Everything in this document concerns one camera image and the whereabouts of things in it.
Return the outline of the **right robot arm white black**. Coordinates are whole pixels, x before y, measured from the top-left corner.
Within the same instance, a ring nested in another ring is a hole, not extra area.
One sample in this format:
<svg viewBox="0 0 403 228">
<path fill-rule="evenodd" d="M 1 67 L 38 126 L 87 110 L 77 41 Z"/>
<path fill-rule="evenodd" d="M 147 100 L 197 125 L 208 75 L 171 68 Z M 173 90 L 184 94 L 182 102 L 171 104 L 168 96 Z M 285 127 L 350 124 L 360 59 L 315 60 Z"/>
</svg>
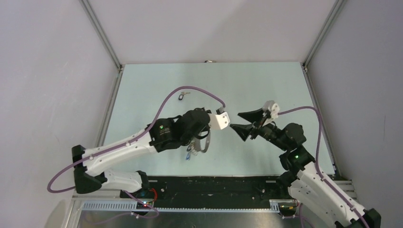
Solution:
<svg viewBox="0 0 403 228">
<path fill-rule="evenodd" d="M 272 120 L 276 111 L 261 108 L 238 114 L 249 124 L 231 124 L 242 140 L 260 136 L 284 151 L 279 156 L 285 172 L 276 182 L 276 192 L 284 199 L 292 197 L 309 208 L 328 226 L 335 228 L 379 228 L 381 215 L 366 209 L 345 193 L 319 166 L 305 147 L 303 127 L 289 123 L 279 129 Z"/>
</svg>

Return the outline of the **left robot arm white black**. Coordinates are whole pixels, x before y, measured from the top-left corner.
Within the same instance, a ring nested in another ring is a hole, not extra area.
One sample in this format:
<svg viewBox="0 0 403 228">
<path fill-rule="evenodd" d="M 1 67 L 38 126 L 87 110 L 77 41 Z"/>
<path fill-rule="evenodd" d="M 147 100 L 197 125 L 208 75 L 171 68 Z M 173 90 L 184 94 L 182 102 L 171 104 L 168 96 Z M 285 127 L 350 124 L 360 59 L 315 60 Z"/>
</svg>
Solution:
<svg viewBox="0 0 403 228">
<path fill-rule="evenodd" d="M 211 120 L 210 110 L 195 108 L 173 118 L 157 119 L 137 134 L 107 146 L 92 149 L 82 145 L 72 147 L 76 192 L 87 194 L 104 188 L 133 192 L 139 198 L 148 196 L 150 184 L 145 172 L 116 172 L 112 167 L 142 155 L 188 146 L 193 139 L 208 137 Z"/>
</svg>

